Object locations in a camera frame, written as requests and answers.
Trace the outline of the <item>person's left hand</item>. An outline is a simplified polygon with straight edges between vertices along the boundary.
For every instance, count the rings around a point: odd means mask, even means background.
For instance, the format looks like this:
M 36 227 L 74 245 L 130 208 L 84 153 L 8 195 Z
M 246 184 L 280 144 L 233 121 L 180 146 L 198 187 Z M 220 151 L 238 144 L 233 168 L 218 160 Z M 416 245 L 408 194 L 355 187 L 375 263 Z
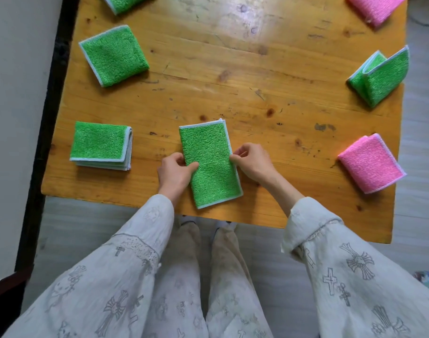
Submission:
M 159 178 L 158 194 L 169 199 L 174 207 L 177 206 L 180 196 L 191 181 L 191 179 L 182 177 L 182 165 L 187 165 L 184 155 L 180 152 L 175 152 L 163 158 L 157 170 Z

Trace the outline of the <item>person's right hand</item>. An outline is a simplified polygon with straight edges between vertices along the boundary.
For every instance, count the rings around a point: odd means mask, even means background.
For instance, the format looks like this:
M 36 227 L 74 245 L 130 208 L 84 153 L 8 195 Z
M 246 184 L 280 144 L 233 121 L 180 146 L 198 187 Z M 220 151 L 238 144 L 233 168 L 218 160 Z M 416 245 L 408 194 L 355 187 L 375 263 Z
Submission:
M 233 154 L 247 154 L 247 169 L 242 172 L 261 186 L 275 187 L 282 181 L 282 176 L 274 168 L 268 152 L 260 144 L 246 142 Z

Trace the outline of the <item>long green cloth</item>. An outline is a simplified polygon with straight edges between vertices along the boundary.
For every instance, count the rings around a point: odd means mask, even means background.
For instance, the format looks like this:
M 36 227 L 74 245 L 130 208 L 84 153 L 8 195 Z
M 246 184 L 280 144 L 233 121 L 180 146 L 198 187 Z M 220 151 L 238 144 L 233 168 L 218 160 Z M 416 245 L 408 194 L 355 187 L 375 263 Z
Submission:
M 198 210 L 243 196 L 238 170 L 229 160 L 233 151 L 224 119 L 180 126 L 179 134 L 186 164 L 199 163 L 191 177 Z

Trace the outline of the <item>person's left forearm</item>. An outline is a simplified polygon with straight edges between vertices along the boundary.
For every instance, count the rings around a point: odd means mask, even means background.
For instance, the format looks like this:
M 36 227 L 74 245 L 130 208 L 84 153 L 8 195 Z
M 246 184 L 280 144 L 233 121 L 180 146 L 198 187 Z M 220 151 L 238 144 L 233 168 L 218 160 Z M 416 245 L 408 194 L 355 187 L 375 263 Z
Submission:
M 152 196 L 111 238 L 63 272 L 3 338 L 141 338 L 174 206 Z

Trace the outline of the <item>person's right forearm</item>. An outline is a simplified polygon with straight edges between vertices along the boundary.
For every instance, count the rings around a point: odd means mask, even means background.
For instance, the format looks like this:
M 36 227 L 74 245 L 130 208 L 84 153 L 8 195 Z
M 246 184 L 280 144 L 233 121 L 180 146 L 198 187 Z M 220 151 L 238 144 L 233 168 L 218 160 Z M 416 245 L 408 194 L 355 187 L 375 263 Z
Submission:
M 429 289 L 276 171 L 257 181 L 289 209 L 281 244 L 306 267 L 320 338 L 429 338 Z

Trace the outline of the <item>person's right white shoe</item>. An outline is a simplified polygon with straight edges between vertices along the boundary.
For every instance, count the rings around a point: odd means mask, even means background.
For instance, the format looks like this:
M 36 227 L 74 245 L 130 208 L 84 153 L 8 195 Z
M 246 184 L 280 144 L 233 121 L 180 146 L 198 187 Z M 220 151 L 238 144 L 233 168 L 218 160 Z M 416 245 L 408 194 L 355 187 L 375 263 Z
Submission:
M 235 230 L 235 228 L 236 228 L 236 226 L 237 226 L 237 222 L 231 222 L 231 221 L 220 221 L 220 220 L 218 220 L 217 222 L 216 222 L 216 225 L 215 225 L 215 233 L 220 229 L 220 228 L 225 228 L 225 229 L 227 229 L 227 230 L 229 230 L 229 231 L 234 231 Z

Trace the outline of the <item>flat folded green cloth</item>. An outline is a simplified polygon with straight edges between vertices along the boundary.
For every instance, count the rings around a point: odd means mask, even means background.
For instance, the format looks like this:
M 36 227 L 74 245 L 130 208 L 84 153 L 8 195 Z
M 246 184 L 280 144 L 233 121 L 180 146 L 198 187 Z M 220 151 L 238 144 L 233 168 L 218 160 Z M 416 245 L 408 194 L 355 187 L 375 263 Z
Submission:
M 128 171 L 132 145 L 130 126 L 77 121 L 70 161 L 77 166 Z

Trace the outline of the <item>person's left leg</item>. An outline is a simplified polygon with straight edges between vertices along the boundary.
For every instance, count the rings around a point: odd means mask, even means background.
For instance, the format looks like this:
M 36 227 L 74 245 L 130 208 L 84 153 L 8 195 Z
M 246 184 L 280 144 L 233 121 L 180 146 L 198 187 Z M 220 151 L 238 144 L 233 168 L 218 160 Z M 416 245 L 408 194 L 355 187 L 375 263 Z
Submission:
M 195 221 L 172 228 L 141 338 L 208 338 L 201 308 L 200 244 Z

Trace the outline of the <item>person's leg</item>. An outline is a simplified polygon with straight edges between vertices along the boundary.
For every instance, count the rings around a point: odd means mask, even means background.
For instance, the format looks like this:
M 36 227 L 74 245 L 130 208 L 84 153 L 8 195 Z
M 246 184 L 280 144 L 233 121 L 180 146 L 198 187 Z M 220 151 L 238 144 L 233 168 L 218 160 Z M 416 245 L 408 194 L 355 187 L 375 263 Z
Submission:
M 141 338 L 208 338 L 201 308 L 200 244 L 195 221 L 172 228 Z
M 206 325 L 209 338 L 273 338 L 234 231 L 220 228 L 211 245 Z

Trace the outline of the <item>person's right leg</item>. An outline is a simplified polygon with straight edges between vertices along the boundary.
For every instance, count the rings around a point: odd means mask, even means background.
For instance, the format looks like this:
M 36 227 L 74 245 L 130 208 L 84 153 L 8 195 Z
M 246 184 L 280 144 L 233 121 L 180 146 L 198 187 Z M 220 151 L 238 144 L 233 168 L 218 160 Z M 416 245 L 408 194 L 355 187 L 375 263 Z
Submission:
M 209 338 L 273 338 L 234 231 L 220 228 L 211 245 L 206 325 Z

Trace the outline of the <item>folded pink cloth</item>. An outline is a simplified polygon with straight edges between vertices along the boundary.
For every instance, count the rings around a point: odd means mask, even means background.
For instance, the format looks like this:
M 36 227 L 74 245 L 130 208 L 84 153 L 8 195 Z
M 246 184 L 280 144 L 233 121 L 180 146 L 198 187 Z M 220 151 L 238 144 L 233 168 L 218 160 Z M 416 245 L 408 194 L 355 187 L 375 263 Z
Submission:
M 359 138 L 337 158 L 364 194 L 379 192 L 407 175 L 377 133 Z
M 372 28 L 381 27 L 406 0 L 346 0 Z

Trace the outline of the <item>square folded green cloth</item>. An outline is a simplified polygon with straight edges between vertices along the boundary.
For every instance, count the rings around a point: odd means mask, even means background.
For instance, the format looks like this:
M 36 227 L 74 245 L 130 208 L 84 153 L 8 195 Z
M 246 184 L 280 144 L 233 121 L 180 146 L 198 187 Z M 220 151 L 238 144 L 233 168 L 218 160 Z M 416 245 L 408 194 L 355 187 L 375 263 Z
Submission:
M 114 27 L 82 40 L 79 46 L 103 88 L 118 84 L 150 68 L 128 25 Z

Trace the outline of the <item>loosely folded green cloth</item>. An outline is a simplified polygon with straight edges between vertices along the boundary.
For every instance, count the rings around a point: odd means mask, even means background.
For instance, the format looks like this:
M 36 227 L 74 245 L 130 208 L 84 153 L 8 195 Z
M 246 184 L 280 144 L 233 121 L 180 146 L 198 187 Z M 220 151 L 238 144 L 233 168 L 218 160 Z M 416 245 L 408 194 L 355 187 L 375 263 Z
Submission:
M 390 57 L 377 50 L 347 79 L 347 84 L 370 108 L 375 108 L 403 82 L 409 64 L 408 45 Z

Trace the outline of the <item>dark wooden furniture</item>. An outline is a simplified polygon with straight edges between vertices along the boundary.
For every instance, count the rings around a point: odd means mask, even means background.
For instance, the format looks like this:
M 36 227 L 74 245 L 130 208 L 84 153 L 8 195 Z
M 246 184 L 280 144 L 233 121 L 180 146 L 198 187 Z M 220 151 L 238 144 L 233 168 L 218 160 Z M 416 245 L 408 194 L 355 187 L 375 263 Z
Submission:
M 0 338 L 20 316 L 26 284 L 34 265 L 0 280 Z

